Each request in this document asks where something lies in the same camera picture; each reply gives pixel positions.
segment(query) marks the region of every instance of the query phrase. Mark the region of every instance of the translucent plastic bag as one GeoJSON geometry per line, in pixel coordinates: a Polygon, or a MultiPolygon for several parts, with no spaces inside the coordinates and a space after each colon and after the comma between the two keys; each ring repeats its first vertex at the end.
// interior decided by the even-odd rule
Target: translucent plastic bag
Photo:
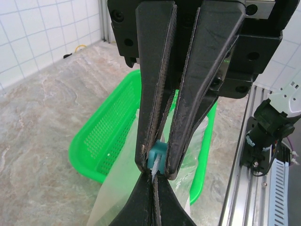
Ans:
{"type": "MultiPolygon", "coordinates": [[[[169,114],[163,131],[165,142],[168,140],[173,111],[169,114]]],[[[135,147],[138,128],[138,112],[128,133],[125,145],[115,161],[105,182],[99,190],[92,209],[88,226],[107,226],[126,204],[139,176],[140,171],[135,164],[135,147]]],[[[198,155],[207,117],[194,133],[176,180],[170,181],[179,203],[183,208],[189,199],[189,190],[198,166],[198,155]]]]}

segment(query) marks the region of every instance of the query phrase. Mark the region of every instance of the green mesh basket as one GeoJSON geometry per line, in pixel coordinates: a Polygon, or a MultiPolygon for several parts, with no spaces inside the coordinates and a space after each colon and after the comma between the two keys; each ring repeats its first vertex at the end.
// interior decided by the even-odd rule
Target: green mesh basket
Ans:
{"type": "MultiPolygon", "coordinates": [[[[82,175],[100,183],[105,181],[126,141],[140,105],[141,77],[136,70],[126,76],[92,115],[71,142],[69,159],[82,175]]],[[[171,110],[175,107],[177,93],[171,110]]],[[[190,189],[190,203],[202,191],[216,105],[209,112],[199,164],[190,189]]]]}

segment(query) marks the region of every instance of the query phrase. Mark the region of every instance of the gray marble surface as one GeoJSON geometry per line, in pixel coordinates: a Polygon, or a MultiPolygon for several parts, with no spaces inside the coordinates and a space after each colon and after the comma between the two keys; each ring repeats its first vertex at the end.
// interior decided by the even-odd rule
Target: gray marble surface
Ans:
{"type": "MultiPolygon", "coordinates": [[[[0,96],[0,225],[85,225],[100,184],[70,165],[78,130],[128,68],[116,46],[99,42],[0,96]]],[[[246,98],[220,98],[197,225],[217,225],[246,98]]]]}

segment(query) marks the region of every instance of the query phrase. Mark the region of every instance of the cable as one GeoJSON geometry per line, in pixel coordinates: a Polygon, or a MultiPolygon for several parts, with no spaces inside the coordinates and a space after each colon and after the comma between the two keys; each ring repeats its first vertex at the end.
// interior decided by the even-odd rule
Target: cable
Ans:
{"type": "Polygon", "coordinates": [[[273,162],[274,162],[274,160],[275,160],[275,158],[276,158],[276,156],[277,156],[277,154],[278,154],[278,151],[279,151],[279,147],[280,147],[280,145],[281,145],[281,142],[282,142],[282,139],[280,139],[280,140],[277,141],[277,144],[276,144],[276,147],[275,147],[275,152],[274,152],[274,154],[273,154],[273,157],[272,157],[271,161],[269,162],[268,169],[267,169],[264,173],[258,175],[258,174],[254,174],[254,171],[251,170],[251,173],[252,173],[252,175],[253,175],[254,177],[263,177],[263,176],[267,175],[267,173],[268,173],[269,170],[271,169],[272,164],[273,164],[273,162]]]}
{"type": "Polygon", "coordinates": [[[77,46],[76,48],[75,48],[75,53],[76,53],[76,51],[79,49],[79,47],[87,47],[86,45],[79,45],[79,46],[77,46]]]}
{"type": "Polygon", "coordinates": [[[294,148],[294,146],[293,146],[293,143],[292,143],[292,140],[290,139],[290,137],[287,137],[287,140],[288,140],[288,142],[290,143],[292,152],[295,151],[295,148],[294,148]]]}

